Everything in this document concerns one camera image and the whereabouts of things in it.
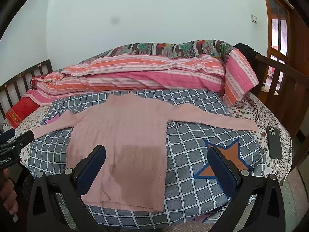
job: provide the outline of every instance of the red pillow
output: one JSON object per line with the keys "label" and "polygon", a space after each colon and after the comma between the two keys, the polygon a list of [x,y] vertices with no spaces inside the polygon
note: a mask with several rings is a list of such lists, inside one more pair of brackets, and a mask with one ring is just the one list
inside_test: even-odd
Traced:
{"label": "red pillow", "polygon": [[39,108],[39,105],[32,101],[30,98],[21,98],[17,104],[7,111],[5,116],[15,129],[18,125],[31,113]]}

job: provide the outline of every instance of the metal screw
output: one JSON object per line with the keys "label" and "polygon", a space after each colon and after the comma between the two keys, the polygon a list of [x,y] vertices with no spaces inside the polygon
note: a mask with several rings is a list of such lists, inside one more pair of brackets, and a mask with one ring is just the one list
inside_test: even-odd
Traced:
{"label": "metal screw", "polygon": [[37,177],[38,177],[38,178],[41,178],[42,176],[43,176],[43,172],[38,172],[38,173],[37,173]]}
{"label": "metal screw", "polygon": [[243,176],[248,176],[249,175],[249,172],[247,170],[241,170],[240,172],[241,172],[241,174]]}
{"label": "metal screw", "polygon": [[65,174],[71,174],[73,172],[72,168],[67,168],[66,170],[64,170]]}
{"label": "metal screw", "polygon": [[271,178],[272,180],[276,180],[276,179],[277,179],[277,177],[276,177],[273,173],[270,174],[270,178]]}

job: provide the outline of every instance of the pink sweater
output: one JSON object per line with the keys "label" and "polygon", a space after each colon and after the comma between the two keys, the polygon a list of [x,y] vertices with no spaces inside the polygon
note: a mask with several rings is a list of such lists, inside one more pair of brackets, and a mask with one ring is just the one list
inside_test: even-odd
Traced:
{"label": "pink sweater", "polygon": [[169,120],[257,131],[254,121],[207,113],[192,104],[172,105],[130,92],[110,94],[104,104],[74,114],[65,111],[53,123],[36,128],[39,138],[74,127],[66,167],[74,168],[100,144],[106,161],[82,199],[88,205],[136,211],[163,211],[167,168],[166,126]]}

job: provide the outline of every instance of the light switch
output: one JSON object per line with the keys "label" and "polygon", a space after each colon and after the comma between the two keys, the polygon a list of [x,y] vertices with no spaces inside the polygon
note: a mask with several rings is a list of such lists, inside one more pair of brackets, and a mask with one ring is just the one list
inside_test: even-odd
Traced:
{"label": "light switch", "polygon": [[257,24],[257,17],[251,14],[251,21]]}

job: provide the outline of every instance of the sweater sleeve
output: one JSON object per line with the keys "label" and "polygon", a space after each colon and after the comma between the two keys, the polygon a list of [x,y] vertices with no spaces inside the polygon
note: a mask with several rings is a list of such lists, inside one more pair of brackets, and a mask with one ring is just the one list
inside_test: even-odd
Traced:
{"label": "sweater sleeve", "polygon": [[256,122],[253,120],[208,113],[188,103],[180,105],[172,105],[164,101],[162,103],[166,103],[164,111],[169,120],[202,123],[234,130],[258,131]]}
{"label": "sweater sleeve", "polygon": [[33,130],[34,138],[42,137],[43,135],[64,129],[67,127],[74,127],[78,122],[80,122],[86,113],[88,108],[80,113],[74,114],[71,111],[65,111],[55,122],[37,127]]}

